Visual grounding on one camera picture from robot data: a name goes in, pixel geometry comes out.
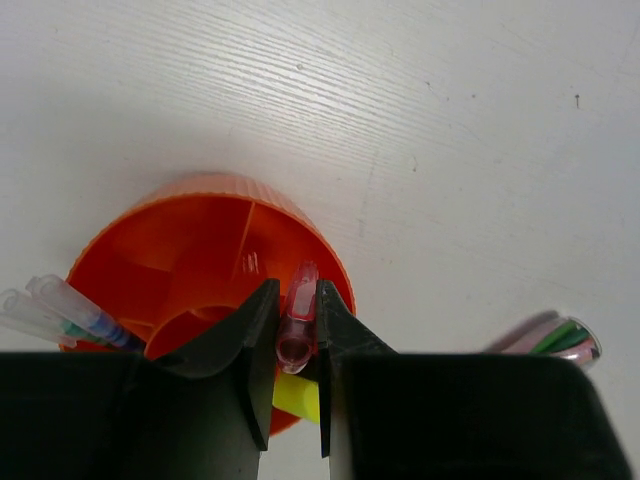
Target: yellow object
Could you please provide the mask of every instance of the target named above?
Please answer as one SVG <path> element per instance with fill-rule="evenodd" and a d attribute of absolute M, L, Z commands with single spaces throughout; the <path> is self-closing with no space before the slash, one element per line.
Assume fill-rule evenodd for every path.
<path fill-rule="evenodd" d="M 320 423 L 318 384 L 280 372 L 273 388 L 273 406 L 296 417 Z"/>

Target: orange pen holder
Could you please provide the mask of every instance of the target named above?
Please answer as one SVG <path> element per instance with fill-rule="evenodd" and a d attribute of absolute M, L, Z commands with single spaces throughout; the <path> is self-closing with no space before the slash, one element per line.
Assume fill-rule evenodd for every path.
<path fill-rule="evenodd" d="M 344 267 L 288 198 L 250 178 L 199 175 L 160 188 L 107 226 L 68 281 L 145 340 L 153 360 L 235 311 L 266 278 L 280 280 L 282 302 L 304 260 L 353 312 Z M 73 350 L 102 348 L 79 342 Z M 274 408 L 271 434 L 298 420 Z"/>

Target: pink pen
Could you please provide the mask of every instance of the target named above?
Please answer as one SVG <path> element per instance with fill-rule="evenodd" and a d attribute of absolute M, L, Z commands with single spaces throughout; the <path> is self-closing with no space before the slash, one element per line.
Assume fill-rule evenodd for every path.
<path fill-rule="evenodd" d="M 284 373 L 300 372 L 315 348 L 318 267 L 305 261 L 293 275 L 276 338 L 278 366 Z"/>

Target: yellow marker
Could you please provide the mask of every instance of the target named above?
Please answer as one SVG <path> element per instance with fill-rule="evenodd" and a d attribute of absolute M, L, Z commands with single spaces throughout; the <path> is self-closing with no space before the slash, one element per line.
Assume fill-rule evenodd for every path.
<path fill-rule="evenodd" d="M 296 417 L 320 423 L 318 384 L 279 372 L 273 388 L 273 406 Z"/>

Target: white surface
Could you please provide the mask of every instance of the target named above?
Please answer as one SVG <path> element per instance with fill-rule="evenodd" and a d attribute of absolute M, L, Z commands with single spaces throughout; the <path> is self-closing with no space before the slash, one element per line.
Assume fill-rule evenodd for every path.
<path fill-rule="evenodd" d="M 65 274 L 164 182 L 248 174 L 317 223 L 359 316 L 398 349 L 472 350 L 547 307 L 583 319 L 640 457 L 639 2 L 5 0 L 0 15 L 3 288 Z M 43 343 L 3 330 L 0 345 Z M 262 479 L 327 478 L 313 428 L 271 447 Z"/>

